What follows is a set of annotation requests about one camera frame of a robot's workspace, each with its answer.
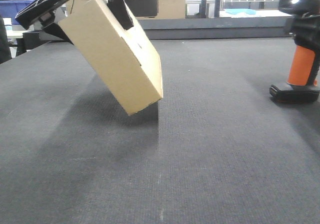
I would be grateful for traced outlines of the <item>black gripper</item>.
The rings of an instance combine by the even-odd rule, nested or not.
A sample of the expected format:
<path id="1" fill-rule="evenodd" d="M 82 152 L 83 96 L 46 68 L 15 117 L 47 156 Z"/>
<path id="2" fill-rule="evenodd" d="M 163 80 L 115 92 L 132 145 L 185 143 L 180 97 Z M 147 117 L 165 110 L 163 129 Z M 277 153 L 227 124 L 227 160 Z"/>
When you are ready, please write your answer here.
<path id="1" fill-rule="evenodd" d="M 39 22 L 47 34 L 73 44 L 56 21 L 56 9 L 69 0 L 34 0 L 15 16 L 15 20 L 24 28 Z M 127 11 L 125 0 L 107 0 L 107 6 L 125 30 L 134 26 Z"/>

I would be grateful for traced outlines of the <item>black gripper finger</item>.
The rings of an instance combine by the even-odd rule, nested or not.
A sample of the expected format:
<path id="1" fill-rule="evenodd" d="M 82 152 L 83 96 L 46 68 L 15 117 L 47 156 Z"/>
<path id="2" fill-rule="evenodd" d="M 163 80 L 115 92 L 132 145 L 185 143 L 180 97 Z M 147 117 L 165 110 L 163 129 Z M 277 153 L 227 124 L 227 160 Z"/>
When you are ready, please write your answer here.
<path id="1" fill-rule="evenodd" d="M 320 46 L 320 15 L 289 17 L 284 26 L 285 34 L 290 34 L 296 45 L 302 47 Z"/>

